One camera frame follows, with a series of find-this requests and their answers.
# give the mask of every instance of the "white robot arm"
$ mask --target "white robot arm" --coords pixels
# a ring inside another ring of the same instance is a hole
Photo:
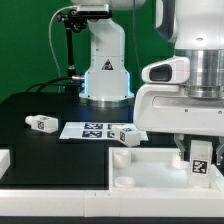
[[[218,136],[219,164],[224,152],[224,0],[156,3],[156,28],[175,43],[175,53],[143,69],[146,84],[136,96],[134,123],[146,131]]]
[[[130,10],[133,0],[71,0],[77,13],[107,13],[109,9]],[[136,0],[140,7],[145,0]],[[134,95],[130,92],[130,75],[124,67],[125,33],[112,19],[88,20],[91,32],[91,65],[85,73],[82,101],[96,106],[119,106]]]

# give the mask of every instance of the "green wall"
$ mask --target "green wall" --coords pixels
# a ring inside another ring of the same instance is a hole
[[[48,42],[48,25],[60,8],[70,0],[0,0],[0,101],[9,95],[25,91],[29,86],[57,78],[57,70]],[[173,46],[154,31],[155,0],[137,10],[137,44],[140,67],[172,56]],[[133,44],[132,11],[114,12],[113,20],[126,32],[126,69],[131,73],[131,88],[141,85]],[[67,54],[65,30],[57,21],[53,24],[53,43],[66,76]],[[74,34],[75,63],[79,74],[89,66],[88,29]]]

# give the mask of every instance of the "white paper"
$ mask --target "white paper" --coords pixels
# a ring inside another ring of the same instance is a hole
[[[60,139],[115,140],[114,133],[111,130],[112,125],[127,125],[133,130],[138,130],[134,124],[67,122],[61,133]],[[141,140],[148,141],[145,131],[141,131]]]

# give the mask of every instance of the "white cube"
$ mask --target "white cube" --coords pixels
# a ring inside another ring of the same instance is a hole
[[[209,188],[212,152],[211,142],[191,141],[189,185]]]
[[[46,133],[58,130],[58,119],[44,115],[28,116],[26,117],[26,123],[31,125],[32,129]]]
[[[128,125],[113,125],[112,131],[115,134],[115,139],[126,146],[133,147],[140,145],[141,133],[133,130]]]

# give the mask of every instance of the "black table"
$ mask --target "black table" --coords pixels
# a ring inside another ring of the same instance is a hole
[[[59,119],[52,134],[31,130],[29,115]],[[67,121],[132,123],[133,106],[103,109],[80,104],[78,97],[57,93],[18,93],[0,104],[0,150],[10,149],[11,166],[0,189],[108,189],[109,147],[117,141],[60,140]],[[149,134],[141,147],[175,147],[172,134]],[[204,218],[41,218],[0,217],[0,223],[223,223]]]

